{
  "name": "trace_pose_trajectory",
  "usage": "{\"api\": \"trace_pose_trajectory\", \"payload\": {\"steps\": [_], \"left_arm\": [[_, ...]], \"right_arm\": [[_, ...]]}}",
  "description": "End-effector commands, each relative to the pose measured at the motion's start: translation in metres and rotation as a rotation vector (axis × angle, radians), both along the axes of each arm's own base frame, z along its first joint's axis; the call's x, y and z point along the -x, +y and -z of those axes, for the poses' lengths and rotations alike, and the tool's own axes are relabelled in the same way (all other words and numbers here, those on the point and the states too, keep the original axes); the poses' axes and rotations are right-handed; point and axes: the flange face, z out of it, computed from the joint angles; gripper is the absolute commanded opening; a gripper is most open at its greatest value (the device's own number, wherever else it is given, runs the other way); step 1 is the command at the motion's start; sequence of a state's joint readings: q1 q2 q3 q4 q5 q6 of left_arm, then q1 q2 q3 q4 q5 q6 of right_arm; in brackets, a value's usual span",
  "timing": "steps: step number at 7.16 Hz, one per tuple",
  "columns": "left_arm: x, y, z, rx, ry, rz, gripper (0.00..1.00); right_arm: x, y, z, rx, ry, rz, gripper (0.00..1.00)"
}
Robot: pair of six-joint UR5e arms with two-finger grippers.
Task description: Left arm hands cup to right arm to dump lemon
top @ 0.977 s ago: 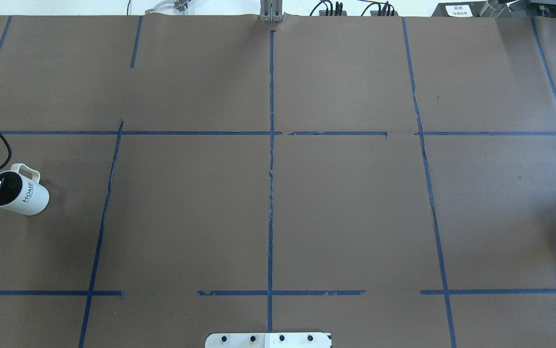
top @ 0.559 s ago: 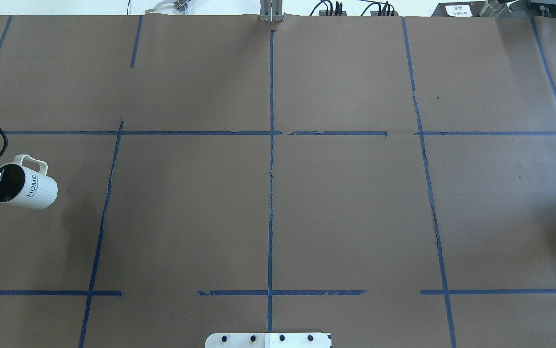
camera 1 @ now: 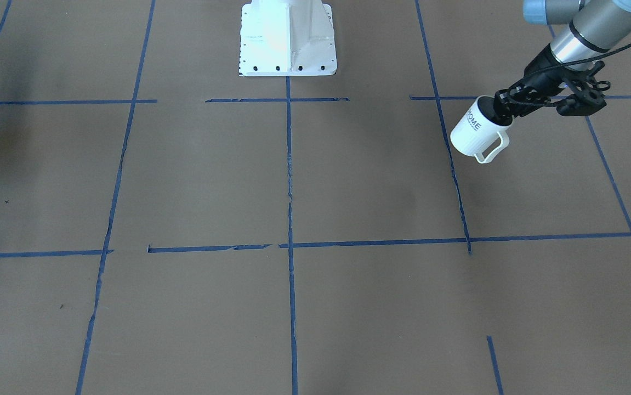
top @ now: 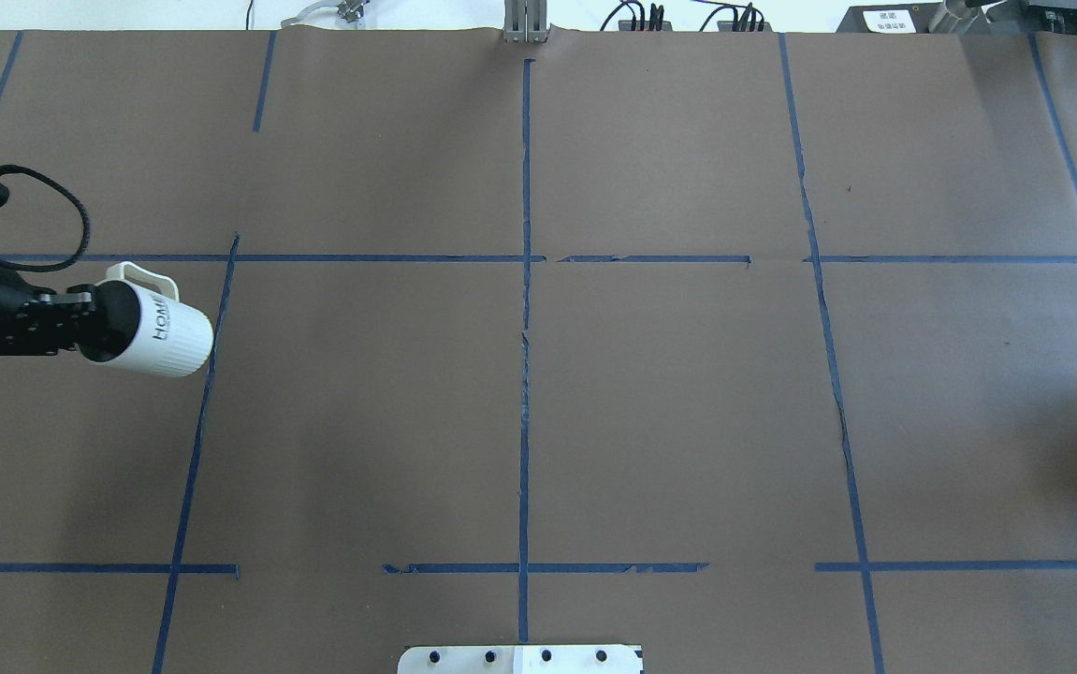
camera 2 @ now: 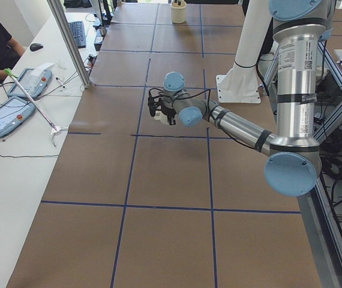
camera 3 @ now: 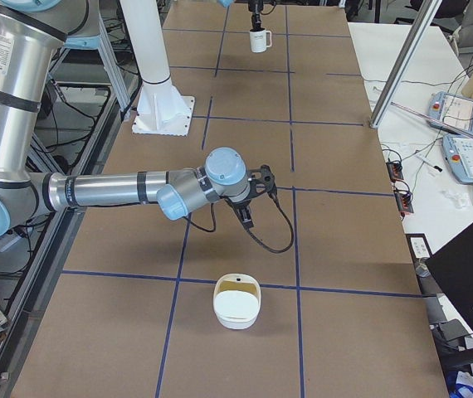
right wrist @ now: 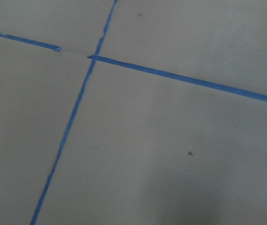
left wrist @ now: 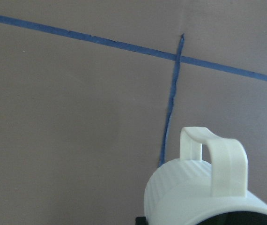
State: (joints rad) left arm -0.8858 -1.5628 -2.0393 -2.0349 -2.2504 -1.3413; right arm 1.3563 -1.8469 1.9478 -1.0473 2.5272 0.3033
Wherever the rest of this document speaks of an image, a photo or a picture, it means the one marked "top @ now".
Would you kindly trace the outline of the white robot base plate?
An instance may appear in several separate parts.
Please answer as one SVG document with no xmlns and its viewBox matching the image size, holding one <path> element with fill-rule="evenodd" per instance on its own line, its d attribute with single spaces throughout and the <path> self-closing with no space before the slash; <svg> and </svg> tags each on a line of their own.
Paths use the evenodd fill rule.
<svg viewBox="0 0 1077 674">
<path fill-rule="evenodd" d="M 624 644 L 412 647 L 398 673 L 645 673 L 640 647 Z"/>
</svg>

